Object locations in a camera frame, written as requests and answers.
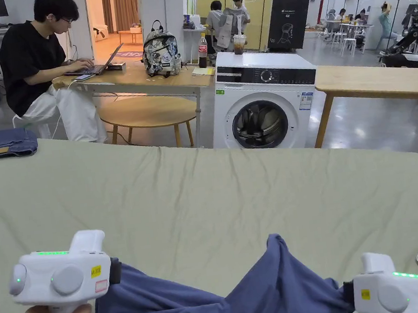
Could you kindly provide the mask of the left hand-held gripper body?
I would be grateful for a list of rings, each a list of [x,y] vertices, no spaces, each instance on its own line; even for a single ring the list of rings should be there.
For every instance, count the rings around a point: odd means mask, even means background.
[[[9,281],[9,294],[24,306],[45,306],[50,313],[72,313],[120,283],[118,258],[102,249],[105,233],[80,230],[68,251],[36,251],[19,258]]]

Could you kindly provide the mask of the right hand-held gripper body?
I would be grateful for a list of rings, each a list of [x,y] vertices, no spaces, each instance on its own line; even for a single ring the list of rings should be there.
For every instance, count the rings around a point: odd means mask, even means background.
[[[364,253],[363,271],[343,285],[357,313],[418,313],[418,274],[397,272],[390,256]]]

